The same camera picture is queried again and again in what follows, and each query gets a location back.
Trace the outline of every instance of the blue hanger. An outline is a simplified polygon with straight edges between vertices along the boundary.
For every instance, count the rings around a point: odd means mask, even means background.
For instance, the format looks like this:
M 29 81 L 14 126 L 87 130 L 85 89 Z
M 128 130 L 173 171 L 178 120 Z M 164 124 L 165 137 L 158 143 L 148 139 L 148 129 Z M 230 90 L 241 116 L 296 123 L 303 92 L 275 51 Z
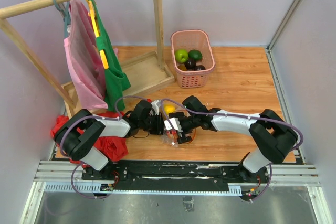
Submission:
M 56 3 L 56 0 L 52 0 L 54 3 L 54 6 L 56 9 L 61 12 L 64 16 L 63 21 L 64 21 L 64 37 L 67 38 L 69 36 L 68 34 L 68 25 L 71 24 L 71 17 L 69 14 L 69 6 L 70 6 L 70 1 L 67 2 L 67 5 L 65 7 L 65 11 L 59 7 L 59 5 Z

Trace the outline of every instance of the wire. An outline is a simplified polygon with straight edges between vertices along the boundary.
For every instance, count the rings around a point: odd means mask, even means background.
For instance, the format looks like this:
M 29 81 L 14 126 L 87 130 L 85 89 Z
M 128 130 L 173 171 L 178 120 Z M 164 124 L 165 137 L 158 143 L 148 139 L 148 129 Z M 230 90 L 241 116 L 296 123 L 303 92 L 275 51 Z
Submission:
M 66 154 L 64 153 L 63 151 L 63 144 L 64 144 L 64 141 L 66 139 L 66 137 L 68 136 L 69 132 L 77 126 L 78 123 L 84 121 L 84 120 L 87 120 L 87 119 L 91 119 L 91 118 L 95 118 L 95 119 L 106 119 L 106 120 L 111 120 L 111 121 L 118 121 L 122 118 L 122 114 L 120 113 L 120 111 L 118 110 L 117 108 L 117 104 L 118 102 L 121 100 L 121 99 L 124 99 L 124 98 L 137 98 L 137 99 L 141 99 L 141 100 L 144 100 L 146 101 L 145 98 L 142 98 L 142 97 L 137 97 L 135 95 L 125 95 L 119 99 L 116 100 L 115 104 L 114 104 L 114 108 L 116 110 L 116 112 L 118 113 L 119 115 L 119 118 L 105 118 L 105 117 L 101 117 L 101 116 L 96 116 L 96 115 L 91 115 L 91 116 L 85 116 L 84 118 L 80 118 L 79 120 L 77 120 L 72 126 L 70 126 L 70 128 L 65 132 L 64 136 L 62 137 L 61 139 L 61 142 L 60 142 L 60 152 L 63 156 L 66 156 Z M 291 129 L 293 129 L 294 131 L 296 131 L 298 133 L 298 135 L 300 136 L 300 140 L 299 142 L 297 143 L 297 145 L 295 145 L 291 151 L 297 149 L 298 147 L 300 147 L 302 144 L 303 144 L 303 133 L 298 129 L 296 128 L 295 126 L 289 124 L 289 123 L 286 123 L 286 122 L 283 122 L 283 121 L 279 121 L 279 120 L 275 120 L 275 119 L 269 119 L 269 118 L 262 118 L 262 117 L 257 117 L 257 116 L 249 116 L 249 115 L 241 115 L 241 114 L 231 114 L 231 113 L 210 113 L 210 112 L 207 112 L 207 113 L 204 113 L 204 112 L 196 112 L 196 111 L 193 111 L 193 110 L 190 110 L 186 107 L 184 107 L 182 104 L 179 104 L 177 102 L 175 102 L 174 100 L 171 100 L 171 99 L 168 99 L 168 98 L 165 98 L 165 99 L 162 99 L 161 102 L 160 102 L 160 107 L 163 108 L 163 102 L 164 101 L 169 101 L 169 102 L 172 102 L 174 104 L 176 104 L 177 106 L 185 109 L 186 111 L 188 111 L 189 113 L 194 113 L 194 114 L 199 114 L 199 115 L 222 115 L 222 116 L 232 116 L 232 117 L 236 117 L 236 118 L 245 118 L 245 119 L 249 119 L 249 120 L 263 120 L 265 122 L 272 122 L 272 123 L 277 123 L 277 124 L 280 124 L 280 125 L 284 125 L 286 127 L 289 127 Z M 174 128 L 172 122 L 169 120 L 169 117 L 167 116 L 167 114 L 165 113 L 164 110 L 162 110 L 164 116 L 166 117 L 166 119 L 168 120 L 168 122 L 170 123 L 172 129 Z M 85 198 L 90 198 L 90 199 L 97 199 L 97 198 L 106 198 L 108 197 L 109 195 L 107 196 L 98 196 L 98 197 L 92 197 L 92 196 L 87 196 L 87 195 L 84 195 L 82 193 L 80 193 L 76 188 L 75 188 L 75 185 L 74 185 L 74 181 L 73 181 L 73 176 L 75 174 L 75 171 L 77 170 L 77 168 L 80 166 L 77 165 L 76 168 L 73 170 L 72 172 L 72 175 L 71 175 L 71 186 L 72 188 L 74 189 L 74 191 L 76 193 L 78 193 L 79 195 L 85 197 Z M 271 178 L 272 178 L 272 167 L 271 167 L 271 164 L 269 164 L 269 169 L 270 169 L 270 173 L 269 173 L 269 179 L 268 179 L 268 182 L 265 186 L 265 188 L 253 199 L 253 201 L 255 201 L 256 199 L 258 199 L 265 191 L 266 189 L 269 187 L 270 185 L 270 182 L 271 182 Z
M 82 165 L 82 163 L 79 164 L 79 165 L 77 165 L 77 166 L 75 167 L 75 169 L 73 169 L 72 174 L 71 174 L 70 182 L 71 182 L 71 186 L 72 186 L 73 190 L 74 190 L 76 193 L 78 193 L 80 196 L 82 196 L 82 197 L 84 197 L 84 198 L 87 198 L 87 199 L 105 199 L 105 198 L 109 197 L 110 194 L 107 194 L 106 196 L 88 196 L 88 195 L 82 194 L 80 191 L 78 191 L 78 190 L 76 189 L 76 187 L 75 187 L 75 183 L 74 183 L 74 181 L 73 181 L 73 177 L 74 177 L 74 175 L 75 175 L 76 170 L 77 170 L 78 167 L 81 166 L 81 165 Z
M 147 134 L 147 136 L 133 136 L 134 138 L 146 138 L 146 137 L 148 137 L 149 136 L 149 131 L 148 131 L 148 134 Z
M 196 128 L 195 128 L 195 130 L 194 130 L 194 135 L 193 135 L 193 137 L 191 138 L 191 141 L 189 141 L 189 142 L 187 142 L 187 143 L 185 143 L 185 144 L 189 144 L 189 143 L 191 143 L 192 141 L 194 141 L 195 136 L 196 136 Z
M 281 124 L 281 125 L 284 125 L 286 127 L 289 127 L 291 129 L 295 130 L 298 133 L 298 135 L 300 136 L 300 141 L 290 151 L 293 151 L 293 150 L 297 149 L 298 147 L 300 147 L 303 144 L 303 133 L 298 128 L 296 128 L 294 125 L 291 125 L 291 124 L 283 122 L 283 121 L 270 119 L 270 118 L 262 118 L 262 117 L 257 117 L 257 116 L 241 115 L 241 114 L 197 112 L 197 111 L 190 110 L 190 109 L 186 108 L 185 106 L 183 106 L 182 104 L 179 104 L 178 102 L 175 102 L 174 100 L 171 100 L 171 99 L 168 99 L 168 98 L 164 98 L 164 99 L 161 100 L 160 107 L 162 107 L 162 108 L 163 108 L 163 102 L 164 101 L 172 102 L 172 103 L 176 104 L 177 106 L 186 109 L 189 113 L 194 113 L 194 114 L 198 114 L 198 115 L 223 115 L 223 116 L 232 116 L 232 117 L 235 117 L 235 118 L 245 118 L 245 119 L 249 119 L 249 120 L 251 120 L 251 119 L 252 120 L 262 120 L 262 121 L 266 121 L 266 122 Z M 166 112 L 164 110 L 162 110 L 162 112 L 163 112 L 164 116 L 166 117 L 166 119 L 168 120 L 168 122 L 170 123 L 171 127 L 174 128 L 174 126 L 173 126 L 172 122 L 169 120 L 169 117 L 167 116 Z
M 47 196 L 47 197 L 45 197 L 44 204 L 43 204 L 43 205 L 44 205 L 44 221 L 43 221 L 44 224 L 47 224 L 47 214 L 50 214 L 50 215 L 52 215 L 52 216 L 62 216 L 62 215 L 67 215 L 67 214 L 71 213 L 72 211 L 74 211 L 75 209 L 77 209 L 78 207 L 80 207 L 80 205 L 82 204 L 82 203 L 80 203 L 79 205 L 77 205 L 77 206 L 71 208 L 70 210 L 68 210 L 68 211 L 66 211 L 66 212 L 55 213 L 55 212 L 52 212 L 52 211 L 49 209 L 49 207 L 48 207 L 48 203 L 47 203 L 47 201 L 48 201 L 48 199 L 49 199 L 50 197 L 51 197 L 51 196 Z
M 115 186 L 117 185 L 117 183 L 119 182 L 119 173 L 114 171 L 113 172 L 115 178 L 114 178 L 114 188 L 116 188 Z
M 264 192 L 269 187 L 269 184 L 271 184 L 271 180 L 272 180 L 272 165 L 269 164 L 269 178 L 268 178 L 267 184 L 264 187 L 264 189 L 254 199 L 251 199 L 252 202 L 256 201 L 258 198 L 260 198 L 264 194 Z
M 83 118 L 78 119 L 75 123 L 73 123 L 72 126 L 69 127 L 69 129 L 65 132 L 65 134 L 63 135 L 61 142 L 59 144 L 59 150 L 61 152 L 61 154 L 65 157 L 67 157 L 68 155 L 64 152 L 63 150 L 63 145 L 64 145 L 64 141 L 65 139 L 67 139 L 67 136 L 69 135 L 70 131 L 72 131 L 80 122 L 83 122 L 87 119 L 91 119 L 91 118 L 95 118 L 95 119 L 105 119 L 105 120 L 109 120 L 109 121 L 118 121 L 118 118 L 106 118 L 106 117 L 102 117 L 102 116 L 97 116 L 97 115 L 88 115 L 88 116 L 84 116 Z
M 140 99 L 140 100 L 147 101 L 147 99 L 145 99 L 145 98 L 143 98 L 143 97 L 137 97 L 136 95 L 125 95 L 125 96 L 123 96 L 123 97 L 117 99 L 117 100 L 115 101 L 115 103 L 114 103 L 114 109 L 115 109 L 115 111 L 118 113 L 119 118 L 122 118 L 122 114 L 121 114 L 120 111 L 118 110 L 117 105 L 118 105 L 118 102 L 119 102 L 120 100 L 123 100 L 123 99 L 125 99 L 125 98 L 137 98 L 137 99 Z
M 252 189 L 250 189 L 250 190 L 248 190 L 248 191 L 242 191 L 243 194 L 250 194 L 250 193 L 252 193 L 253 191 L 255 191 L 255 190 L 257 190 L 257 189 L 259 189 L 259 192 L 260 192 L 261 177 L 260 177 L 259 175 L 257 175 L 257 178 L 258 178 L 258 180 L 259 180 L 258 185 L 257 185 L 255 188 L 252 188 Z

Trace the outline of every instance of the avocado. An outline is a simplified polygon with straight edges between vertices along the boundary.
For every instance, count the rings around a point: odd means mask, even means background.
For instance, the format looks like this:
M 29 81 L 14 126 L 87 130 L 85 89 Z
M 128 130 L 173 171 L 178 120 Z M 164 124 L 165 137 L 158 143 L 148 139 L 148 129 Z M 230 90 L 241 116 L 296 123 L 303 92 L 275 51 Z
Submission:
M 202 53 L 196 49 L 190 50 L 188 56 L 195 61 L 200 61 L 202 59 Z
M 195 71 L 201 71 L 201 70 L 206 70 L 206 68 L 203 66 L 203 65 L 197 65 L 195 68 L 194 68 Z
M 193 58 L 189 58 L 185 63 L 184 66 L 187 68 L 187 70 L 194 70 L 196 67 L 196 61 Z

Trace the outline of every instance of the yellow hanger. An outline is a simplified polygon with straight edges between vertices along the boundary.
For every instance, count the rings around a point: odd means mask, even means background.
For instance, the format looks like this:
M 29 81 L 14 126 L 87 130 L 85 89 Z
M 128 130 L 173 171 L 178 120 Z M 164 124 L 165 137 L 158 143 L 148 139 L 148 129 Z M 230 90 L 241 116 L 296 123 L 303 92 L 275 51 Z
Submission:
M 89 5 L 90 13 L 88 15 L 91 17 L 94 35 L 97 38 L 97 37 L 99 37 L 99 29 L 98 29 L 97 22 L 96 22 L 96 13 L 94 12 L 95 8 L 93 7 L 93 3 L 92 3 L 91 0 L 86 0 L 86 2 L 88 2 L 88 5 Z M 104 50 L 100 50 L 99 55 L 100 55 L 100 58 L 101 58 L 101 62 L 103 63 L 103 67 L 105 69 L 108 69 L 109 64 L 107 62 Z

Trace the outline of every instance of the yellow fruit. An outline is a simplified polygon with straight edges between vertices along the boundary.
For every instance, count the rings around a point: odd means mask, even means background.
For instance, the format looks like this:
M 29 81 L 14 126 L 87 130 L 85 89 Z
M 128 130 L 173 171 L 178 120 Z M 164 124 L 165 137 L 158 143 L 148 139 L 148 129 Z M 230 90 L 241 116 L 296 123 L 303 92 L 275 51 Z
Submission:
M 169 113 L 174 112 L 176 110 L 176 108 L 173 105 L 164 105 L 163 110 L 168 115 Z

